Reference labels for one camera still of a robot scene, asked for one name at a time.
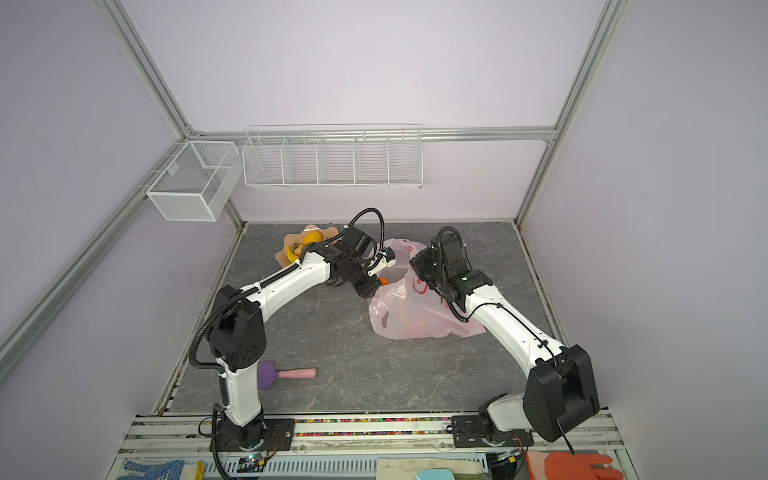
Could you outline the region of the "pink fruit print plastic bag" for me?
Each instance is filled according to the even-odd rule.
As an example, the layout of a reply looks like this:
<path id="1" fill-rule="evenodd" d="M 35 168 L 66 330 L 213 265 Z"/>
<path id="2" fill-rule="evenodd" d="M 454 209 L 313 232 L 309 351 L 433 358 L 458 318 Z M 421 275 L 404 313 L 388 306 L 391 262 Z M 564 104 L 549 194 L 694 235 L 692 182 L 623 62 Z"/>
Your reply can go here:
<path id="1" fill-rule="evenodd" d="M 386 278 L 369 300 L 369 319 L 373 331 L 391 340 L 443 338 L 449 335 L 467 338 L 485 332 L 476 320 L 461 322 L 437 293 L 421 281 L 410 260 L 425 248 L 407 239 L 387 239 L 386 247 L 396 254 L 396 264 L 378 277 Z"/>

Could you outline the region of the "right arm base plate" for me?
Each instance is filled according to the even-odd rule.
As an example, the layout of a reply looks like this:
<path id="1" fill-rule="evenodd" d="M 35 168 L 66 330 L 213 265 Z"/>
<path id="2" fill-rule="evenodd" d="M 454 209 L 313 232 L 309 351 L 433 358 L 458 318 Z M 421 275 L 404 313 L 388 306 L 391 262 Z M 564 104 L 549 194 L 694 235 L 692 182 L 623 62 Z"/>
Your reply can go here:
<path id="1" fill-rule="evenodd" d="M 452 416 L 446 432 L 452 436 L 457 448 L 527 448 L 534 444 L 529 430 L 502 431 L 479 413 Z"/>

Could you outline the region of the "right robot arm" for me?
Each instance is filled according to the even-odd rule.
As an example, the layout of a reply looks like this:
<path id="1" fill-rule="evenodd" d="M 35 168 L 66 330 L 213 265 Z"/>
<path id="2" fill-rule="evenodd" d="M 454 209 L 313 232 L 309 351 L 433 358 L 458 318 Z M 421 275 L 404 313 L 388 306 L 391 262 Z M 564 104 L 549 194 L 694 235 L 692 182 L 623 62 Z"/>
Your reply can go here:
<path id="1" fill-rule="evenodd" d="M 523 394 L 498 395 L 478 408 L 485 442 L 500 444 L 525 428 L 553 442 L 601 410 L 586 350 L 554 339 L 507 301 L 491 278 L 471 265 L 457 229 L 441 228 L 410 265 L 456 320 L 479 322 L 525 374 Z"/>

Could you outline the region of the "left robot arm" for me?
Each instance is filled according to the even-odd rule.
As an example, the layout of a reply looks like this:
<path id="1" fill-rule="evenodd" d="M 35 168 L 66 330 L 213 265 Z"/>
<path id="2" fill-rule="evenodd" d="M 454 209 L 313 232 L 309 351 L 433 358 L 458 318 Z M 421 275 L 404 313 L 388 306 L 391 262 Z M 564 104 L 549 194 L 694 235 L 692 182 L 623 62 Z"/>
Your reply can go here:
<path id="1" fill-rule="evenodd" d="M 395 263 L 384 237 L 383 215 L 368 207 L 340 233 L 305 246 L 289 266 L 243 288 L 226 285 L 217 292 L 187 353 L 191 367 L 213 370 L 219 379 L 222 402 L 213 406 L 212 450 L 228 442 L 235 450 L 255 451 L 270 434 L 258 389 L 270 317 L 320 284 L 349 284 L 359 297 L 372 298 L 382 285 L 377 274 Z"/>

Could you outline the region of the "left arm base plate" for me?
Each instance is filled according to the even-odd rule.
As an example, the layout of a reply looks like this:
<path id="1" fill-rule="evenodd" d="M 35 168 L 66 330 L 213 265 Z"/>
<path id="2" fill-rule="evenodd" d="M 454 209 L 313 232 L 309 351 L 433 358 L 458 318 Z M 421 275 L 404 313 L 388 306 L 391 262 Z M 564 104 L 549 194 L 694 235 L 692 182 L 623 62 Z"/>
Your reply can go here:
<path id="1" fill-rule="evenodd" d="M 243 426 L 228 417 L 216 422 L 212 439 L 219 452 L 287 451 L 294 438 L 293 418 L 257 416 Z"/>

